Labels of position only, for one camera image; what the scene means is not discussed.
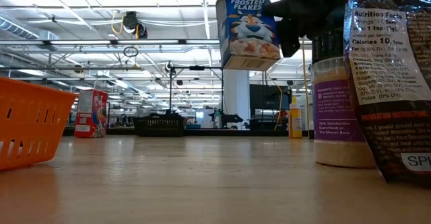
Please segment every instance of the jar lid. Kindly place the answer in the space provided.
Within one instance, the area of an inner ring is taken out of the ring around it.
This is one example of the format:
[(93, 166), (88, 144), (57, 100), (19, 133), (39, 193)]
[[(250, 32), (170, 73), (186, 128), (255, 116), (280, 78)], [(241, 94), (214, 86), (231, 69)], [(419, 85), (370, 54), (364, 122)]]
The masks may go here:
[(342, 57), (343, 54), (343, 28), (325, 32), (312, 39), (312, 63)]

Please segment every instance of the cable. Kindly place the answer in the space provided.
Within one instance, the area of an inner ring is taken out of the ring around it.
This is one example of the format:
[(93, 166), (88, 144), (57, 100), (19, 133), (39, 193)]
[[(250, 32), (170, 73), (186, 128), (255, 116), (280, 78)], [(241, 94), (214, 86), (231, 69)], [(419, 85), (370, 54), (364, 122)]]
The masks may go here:
[(265, 72), (265, 75), (275, 84), (275, 86), (277, 86), (278, 90), (280, 90), (280, 106), (278, 110), (277, 122), (275, 122), (275, 127), (274, 127), (274, 130), (277, 130), (278, 121), (280, 120), (280, 116), (281, 116), (281, 106), (283, 104), (283, 90), (281, 90), (281, 87), (278, 86), (278, 84), (268, 75), (267, 72)]
[(114, 18), (115, 18), (115, 12), (114, 12), (114, 14), (112, 15), (112, 22), (111, 22), (111, 24), (110, 24), (110, 27), (111, 27), (112, 31), (113, 31), (115, 34), (119, 35), (119, 34), (121, 34), (121, 32), (123, 32), (124, 16), (121, 18), (121, 28), (120, 28), (120, 32), (117, 32), (117, 31), (115, 30), (115, 28), (114, 28), (114, 23), (113, 23)]

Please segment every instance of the red box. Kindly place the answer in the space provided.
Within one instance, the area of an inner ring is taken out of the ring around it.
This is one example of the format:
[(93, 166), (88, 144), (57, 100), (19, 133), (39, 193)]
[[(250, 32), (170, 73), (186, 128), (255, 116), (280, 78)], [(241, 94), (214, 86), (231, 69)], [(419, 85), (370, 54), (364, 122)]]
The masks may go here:
[(106, 135), (108, 94), (95, 90), (81, 90), (76, 115), (75, 137), (95, 138)]

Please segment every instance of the spice container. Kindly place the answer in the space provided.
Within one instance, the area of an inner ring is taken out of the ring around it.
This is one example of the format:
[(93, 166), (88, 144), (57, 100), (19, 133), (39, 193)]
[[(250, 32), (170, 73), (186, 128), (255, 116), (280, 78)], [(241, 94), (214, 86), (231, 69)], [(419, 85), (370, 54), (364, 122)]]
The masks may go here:
[(350, 104), (343, 62), (343, 31), (312, 41), (314, 143), (318, 163), (340, 167), (375, 167)]

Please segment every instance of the plastic bag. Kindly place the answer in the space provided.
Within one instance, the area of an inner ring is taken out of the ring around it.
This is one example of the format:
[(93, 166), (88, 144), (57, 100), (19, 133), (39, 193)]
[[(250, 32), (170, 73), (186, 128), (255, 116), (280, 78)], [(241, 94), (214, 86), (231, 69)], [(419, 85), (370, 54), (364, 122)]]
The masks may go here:
[(385, 180), (431, 187), (431, 0), (349, 0), (345, 62)]

